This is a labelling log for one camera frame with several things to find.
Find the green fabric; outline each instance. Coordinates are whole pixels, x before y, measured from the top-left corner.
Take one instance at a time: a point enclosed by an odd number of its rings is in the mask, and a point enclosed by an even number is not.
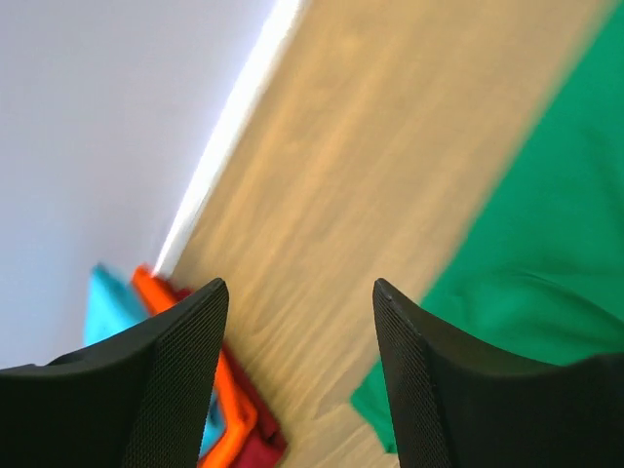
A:
[[[623,4],[422,306],[543,362],[624,351]],[[396,451],[380,363],[351,401]]]

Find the stack of folded cloth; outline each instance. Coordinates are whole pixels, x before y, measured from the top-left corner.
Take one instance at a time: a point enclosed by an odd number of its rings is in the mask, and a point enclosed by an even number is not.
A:
[[[190,294],[190,290],[174,290],[144,266],[127,284],[98,265],[92,271],[85,344],[165,312]],[[269,468],[280,461],[286,447],[279,423],[223,343],[198,468]]]

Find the orange fabric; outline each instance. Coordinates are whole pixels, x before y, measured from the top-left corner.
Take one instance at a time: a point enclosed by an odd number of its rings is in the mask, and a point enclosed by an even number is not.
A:
[[[145,266],[135,270],[132,284],[151,315],[158,315],[176,305],[174,295],[160,279],[153,278]],[[229,466],[257,422],[257,410],[247,395],[234,383],[222,351],[219,352],[214,373],[214,388],[225,417],[225,433],[204,460],[200,461],[199,466],[202,468]]]

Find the wooden surface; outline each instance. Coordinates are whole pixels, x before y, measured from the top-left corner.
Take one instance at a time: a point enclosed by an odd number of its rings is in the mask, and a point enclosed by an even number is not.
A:
[[[175,272],[223,277],[227,338],[285,466],[388,467],[348,398],[371,289],[420,297],[576,52],[599,0],[317,0]]]

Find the blue cloth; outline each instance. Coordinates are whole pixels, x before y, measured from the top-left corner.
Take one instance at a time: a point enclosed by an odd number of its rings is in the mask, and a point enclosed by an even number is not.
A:
[[[121,280],[102,264],[91,271],[87,320],[85,321],[85,346],[103,341],[149,318],[135,288]],[[225,418],[219,407],[216,392],[204,427],[200,458],[204,456],[225,432]]]

